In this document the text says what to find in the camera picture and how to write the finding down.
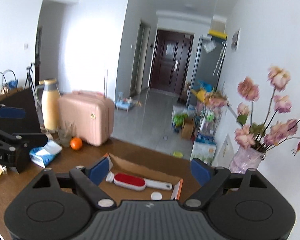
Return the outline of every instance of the yellow thermos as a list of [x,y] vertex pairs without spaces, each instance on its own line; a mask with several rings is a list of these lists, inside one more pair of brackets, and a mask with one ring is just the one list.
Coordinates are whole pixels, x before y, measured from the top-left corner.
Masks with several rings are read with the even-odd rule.
[[59,105],[58,99],[61,97],[55,79],[43,80],[36,87],[36,95],[39,89],[43,89],[41,102],[37,97],[37,102],[42,108],[44,127],[47,130],[56,130],[59,125]]

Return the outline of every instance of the white bottle cap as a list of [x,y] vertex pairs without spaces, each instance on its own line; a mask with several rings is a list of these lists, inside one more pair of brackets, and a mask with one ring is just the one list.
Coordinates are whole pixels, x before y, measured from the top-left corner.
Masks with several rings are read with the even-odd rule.
[[162,199],[162,194],[160,192],[152,192],[151,194],[151,199],[152,200],[161,200]]
[[105,180],[106,182],[112,183],[114,180],[114,174],[110,171]]

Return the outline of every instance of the blue gripper pad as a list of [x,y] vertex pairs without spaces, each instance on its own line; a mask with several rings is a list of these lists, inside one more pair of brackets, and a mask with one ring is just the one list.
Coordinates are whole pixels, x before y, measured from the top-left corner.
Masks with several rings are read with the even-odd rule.
[[108,158],[103,158],[94,167],[90,169],[89,179],[96,185],[99,185],[101,181],[109,173],[109,160]]
[[25,117],[25,110],[22,108],[2,106],[0,108],[0,117],[1,118],[23,119]]
[[214,175],[214,170],[198,158],[191,160],[191,174],[201,185],[206,184]]

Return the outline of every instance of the door handle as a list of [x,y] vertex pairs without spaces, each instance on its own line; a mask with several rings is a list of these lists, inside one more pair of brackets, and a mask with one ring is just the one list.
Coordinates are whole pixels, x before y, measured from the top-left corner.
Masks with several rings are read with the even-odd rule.
[[221,63],[220,63],[220,67],[219,67],[219,70],[218,70],[218,73],[217,73],[217,77],[219,76],[219,73],[220,73],[220,70],[221,70],[221,66],[223,64],[223,61],[225,60],[225,55],[226,55],[226,47],[227,45],[225,46],[225,49],[223,51],[223,55],[222,55],[222,59],[221,59]]
[[225,50],[226,50],[226,42],[225,41],[223,41],[222,42],[222,50],[221,50],[221,53],[220,53],[220,56],[219,56],[219,59],[218,59],[218,62],[217,62],[217,65],[216,65],[216,68],[214,69],[214,72],[213,72],[213,76],[215,75],[215,73],[216,73],[216,71],[217,71],[217,68],[218,68],[218,65],[219,65],[219,63],[220,63],[220,60],[222,59],[222,57],[223,57],[223,55],[224,55],[224,53],[225,53]]
[[178,63],[179,63],[179,61],[178,61],[178,60],[176,60],[176,64],[174,65],[174,72],[176,72],[176,71],[177,71],[177,68],[178,68]]

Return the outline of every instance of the doorway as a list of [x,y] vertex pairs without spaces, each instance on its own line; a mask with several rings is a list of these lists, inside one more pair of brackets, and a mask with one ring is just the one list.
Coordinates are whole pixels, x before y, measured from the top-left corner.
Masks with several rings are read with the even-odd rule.
[[188,71],[193,35],[158,30],[150,87],[180,95]]
[[39,80],[40,80],[41,39],[42,39],[42,26],[38,27],[37,29],[37,38],[35,42],[35,57],[34,57],[35,86],[39,85]]
[[148,49],[150,26],[141,22],[135,46],[133,69],[131,77],[130,96],[141,93],[145,58]]

